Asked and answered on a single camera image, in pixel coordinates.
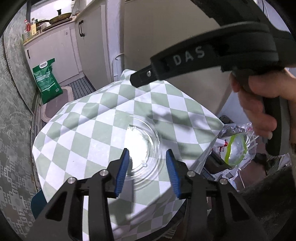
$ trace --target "patterned wallpaper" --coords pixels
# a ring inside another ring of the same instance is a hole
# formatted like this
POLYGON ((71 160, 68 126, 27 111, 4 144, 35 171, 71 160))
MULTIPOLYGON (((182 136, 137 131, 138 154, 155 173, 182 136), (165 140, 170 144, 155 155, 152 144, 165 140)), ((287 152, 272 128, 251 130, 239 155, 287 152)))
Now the patterned wallpaper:
POLYGON ((27 4, 25 4, 7 26, 4 36, 5 53, 13 80, 22 99, 32 109, 33 98, 36 92, 34 77, 30 71, 24 46, 22 32, 25 28, 27 4))
POLYGON ((17 87, 32 106, 35 87, 24 67, 19 39, 25 13, 22 7, 4 34, 11 74, 5 60, 3 36, 0 38, 0 209, 22 239, 35 220, 30 203, 36 193, 30 154, 32 115, 16 90, 17 87))

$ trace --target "black door handle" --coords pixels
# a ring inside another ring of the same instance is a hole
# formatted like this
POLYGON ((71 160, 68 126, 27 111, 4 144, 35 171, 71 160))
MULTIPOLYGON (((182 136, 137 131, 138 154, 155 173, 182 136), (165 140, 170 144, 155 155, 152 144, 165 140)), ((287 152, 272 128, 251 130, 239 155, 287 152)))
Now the black door handle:
POLYGON ((81 25, 82 23, 83 23, 83 20, 80 21, 80 28, 81 28, 81 37, 84 37, 85 34, 82 32, 82 25, 81 25))
POLYGON ((80 25, 81 25, 81 21, 80 21, 79 24, 78 24, 78 29, 79 29, 79 35, 80 35, 80 37, 82 37, 82 36, 81 36, 81 32, 80 32, 80 25))

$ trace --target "white lettering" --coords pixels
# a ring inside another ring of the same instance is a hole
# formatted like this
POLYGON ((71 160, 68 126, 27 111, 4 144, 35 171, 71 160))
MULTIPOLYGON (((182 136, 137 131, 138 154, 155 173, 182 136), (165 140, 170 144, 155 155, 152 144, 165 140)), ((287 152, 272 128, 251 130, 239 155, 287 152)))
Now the white lettering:
POLYGON ((174 55, 173 59, 174 59, 175 65, 179 65, 182 62, 180 55, 174 55))
POLYGON ((191 56, 191 54, 188 51, 185 52, 185 58, 186 58, 186 62, 188 62, 189 59, 191 61, 194 60, 194 58, 191 56))
POLYGON ((195 52, 197 53, 198 58, 203 58, 205 55, 205 52, 203 50, 200 50, 201 48, 201 46, 195 48, 195 52))

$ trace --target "table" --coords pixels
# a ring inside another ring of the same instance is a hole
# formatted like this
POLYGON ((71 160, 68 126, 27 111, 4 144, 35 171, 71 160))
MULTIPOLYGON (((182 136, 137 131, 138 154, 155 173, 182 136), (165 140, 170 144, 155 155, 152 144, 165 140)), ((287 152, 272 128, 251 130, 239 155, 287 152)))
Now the table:
MULTIPOLYGON (((160 153, 172 149, 176 159, 196 169, 223 123, 167 81, 134 88, 125 70, 120 81, 64 105, 37 135, 33 156, 45 198, 49 201, 71 176, 91 177, 124 148, 127 116, 148 117, 161 136, 160 153)), ((115 240, 134 241, 165 227, 182 200, 176 200, 160 158, 157 175, 135 188, 126 181, 119 198, 108 200, 115 240)), ((88 199, 83 204, 83 240, 88 240, 88 199)))

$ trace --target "hand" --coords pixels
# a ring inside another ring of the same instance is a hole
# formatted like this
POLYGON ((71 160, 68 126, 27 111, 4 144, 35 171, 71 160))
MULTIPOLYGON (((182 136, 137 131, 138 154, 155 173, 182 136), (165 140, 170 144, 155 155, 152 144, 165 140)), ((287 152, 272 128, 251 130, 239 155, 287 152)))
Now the hand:
POLYGON ((272 138, 275 130, 276 119, 263 113, 263 103, 258 96, 274 98, 281 96, 289 101, 291 114, 290 142, 296 143, 296 77, 289 71, 269 72, 263 75, 250 76, 249 87, 254 94, 247 93, 230 74, 231 86, 234 92, 238 92, 239 102, 249 120, 252 122, 254 132, 257 135, 272 138))

